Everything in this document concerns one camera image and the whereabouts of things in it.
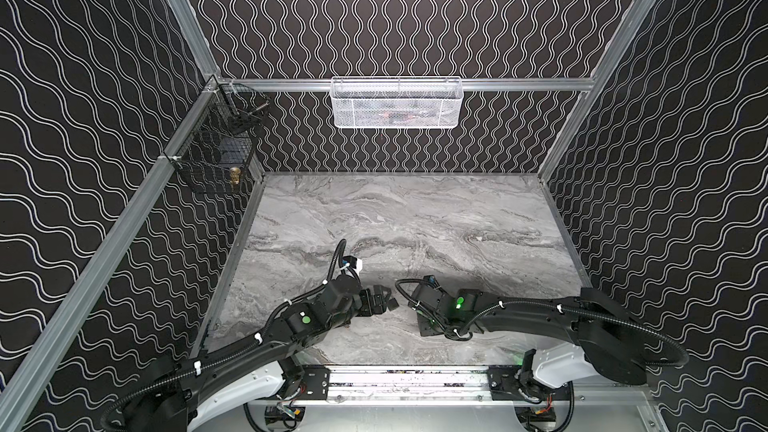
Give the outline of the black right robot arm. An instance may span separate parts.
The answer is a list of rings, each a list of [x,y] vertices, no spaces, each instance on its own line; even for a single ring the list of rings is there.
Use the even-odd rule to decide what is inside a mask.
[[[548,337],[575,347],[572,354],[598,375],[625,385],[645,384],[652,368],[690,361],[681,343],[641,324],[595,288],[554,299],[504,297],[479,289],[452,295],[432,275],[399,279],[395,287],[417,313],[423,336],[455,342],[490,332]]]

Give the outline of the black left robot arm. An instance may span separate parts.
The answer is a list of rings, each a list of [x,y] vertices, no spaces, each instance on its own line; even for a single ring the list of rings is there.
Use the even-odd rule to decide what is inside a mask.
[[[325,339],[354,318],[398,308],[392,290],[362,284],[362,261],[344,254],[340,240],[328,272],[314,288],[285,299],[248,336],[215,351],[181,361],[155,360],[140,386],[108,405],[99,418],[104,431],[190,431],[216,394],[272,363],[281,364]]]

